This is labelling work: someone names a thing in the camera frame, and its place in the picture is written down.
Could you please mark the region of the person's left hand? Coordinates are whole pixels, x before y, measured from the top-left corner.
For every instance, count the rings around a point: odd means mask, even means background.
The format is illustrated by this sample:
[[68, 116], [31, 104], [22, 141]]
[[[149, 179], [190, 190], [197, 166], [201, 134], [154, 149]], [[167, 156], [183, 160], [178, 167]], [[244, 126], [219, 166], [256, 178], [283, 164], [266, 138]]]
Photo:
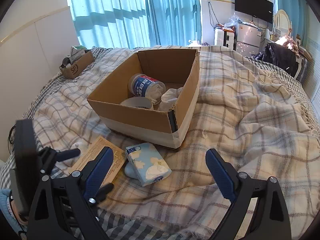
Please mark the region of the person's left hand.
[[10, 221], [13, 222], [14, 225], [14, 231], [27, 234], [28, 220], [18, 213], [12, 194], [9, 194], [7, 197], [6, 206], [11, 218]]

